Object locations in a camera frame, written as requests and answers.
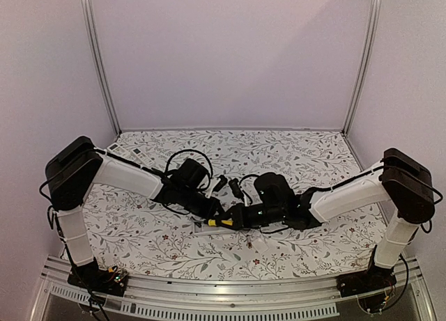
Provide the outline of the yellow handled screwdriver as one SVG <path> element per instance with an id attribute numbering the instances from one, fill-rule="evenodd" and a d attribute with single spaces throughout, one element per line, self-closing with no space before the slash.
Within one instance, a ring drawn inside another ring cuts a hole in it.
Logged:
<path id="1" fill-rule="evenodd" d="M 232 220 L 207 219 L 203 222 L 210 227 L 232 227 L 233 225 Z"/>

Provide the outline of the white battery cover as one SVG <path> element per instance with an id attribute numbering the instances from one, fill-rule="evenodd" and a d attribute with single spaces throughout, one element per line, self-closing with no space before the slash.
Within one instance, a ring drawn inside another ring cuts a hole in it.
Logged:
<path id="1" fill-rule="evenodd" d="M 265 253 L 269 249 L 268 244 L 263 240 L 254 240 L 252 246 L 258 253 Z"/>

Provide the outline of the white remote control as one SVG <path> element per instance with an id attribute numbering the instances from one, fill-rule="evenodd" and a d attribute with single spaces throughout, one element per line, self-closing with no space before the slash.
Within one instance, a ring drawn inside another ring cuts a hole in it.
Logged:
<path id="1" fill-rule="evenodd" d="M 195 221 L 192 226 L 192 234 L 196 236 L 204 235 L 228 235 L 234 233 L 234 230 L 230 230 L 224 227 L 211 227 L 201 221 Z"/>

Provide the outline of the long white remote with buttons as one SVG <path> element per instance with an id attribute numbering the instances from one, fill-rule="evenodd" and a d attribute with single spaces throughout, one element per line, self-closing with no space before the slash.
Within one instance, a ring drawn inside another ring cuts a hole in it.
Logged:
<path id="1" fill-rule="evenodd" d="M 154 163 L 153 160 L 139 148 L 134 148 L 131 150 L 131 153 L 137 158 L 137 161 L 146 168 L 152 168 Z"/>

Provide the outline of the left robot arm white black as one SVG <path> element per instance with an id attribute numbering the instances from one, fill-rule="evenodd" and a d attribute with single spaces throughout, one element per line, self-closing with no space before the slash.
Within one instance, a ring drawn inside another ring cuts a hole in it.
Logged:
<path id="1" fill-rule="evenodd" d="M 205 220 L 224 212 L 220 201 L 201 186 L 203 179 L 212 179 L 213 171 L 197 161 L 186 159 L 178 169 L 160 171 L 96 148 L 87 136 L 78 137 L 53 157 L 45 175 L 61 239 L 78 266 L 77 278 L 89 289 L 99 288 L 104 281 L 102 271 L 92 265 L 95 257 L 83 217 L 94 184 L 130 191 L 161 205 L 179 205 Z"/>

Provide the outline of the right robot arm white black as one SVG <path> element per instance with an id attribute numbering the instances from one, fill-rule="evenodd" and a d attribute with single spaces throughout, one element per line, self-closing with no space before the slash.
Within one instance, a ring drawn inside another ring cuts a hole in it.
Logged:
<path id="1" fill-rule="evenodd" d="M 375 290 L 386 281 L 387 269 L 395 266 L 418 228 L 432 219 L 438 196 L 430 170 L 396 148 L 387 149 L 367 170 L 330 187 L 310 187 L 297 194 L 284 176 L 264 173 L 254 188 L 259 204 L 238 203 L 209 224 L 241 230 L 281 222 L 307 230 L 358 208 L 392 204 L 394 213 L 374 249 L 372 266 L 360 276 L 365 290 Z"/>

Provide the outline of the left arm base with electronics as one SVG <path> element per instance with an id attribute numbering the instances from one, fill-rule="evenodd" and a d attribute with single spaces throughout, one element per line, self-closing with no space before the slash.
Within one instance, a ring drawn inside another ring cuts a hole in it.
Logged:
<path id="1" fill-rule="evenodd" d="M 128 284 L 128 271 L 116 265 L 102 269 L 94 258 L 93 262 L 89 264 L 82 266 L 73 265 L 68 277 L 68 283 L 92 292 L 123 297 Z"/>

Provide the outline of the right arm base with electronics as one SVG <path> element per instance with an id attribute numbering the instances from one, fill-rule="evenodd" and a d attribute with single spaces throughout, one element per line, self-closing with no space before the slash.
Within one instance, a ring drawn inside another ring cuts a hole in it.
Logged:
<path id="1" fill-rule="evenodd" d="M 371 258 L 365 270 L 339 275 L 336 282 L 342 297 L 352 297 L 380 290 L 380 293 L 376 295 L 361 297 L 357 301 L 363 311 L 374 314 L 384 311 L 390 300 L 390 295 L 384 293 L 384 289 L 392 288 L 397 280 L 393 267 L 380 267 Z"/>

